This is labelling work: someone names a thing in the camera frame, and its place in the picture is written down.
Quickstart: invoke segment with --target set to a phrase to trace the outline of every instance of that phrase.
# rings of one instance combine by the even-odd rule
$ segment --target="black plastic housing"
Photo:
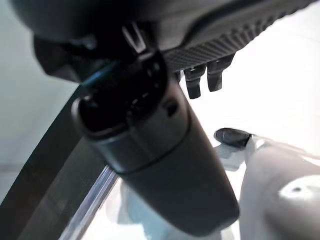
[[[124,123],[125,117],[97,130],[85,120],[83,99],[73,104],[73,118],[107,164],[159,215],[188,234],[205,236],[232,224],[238,203],[176,79],[162,81],[162,94],[137,122]]]

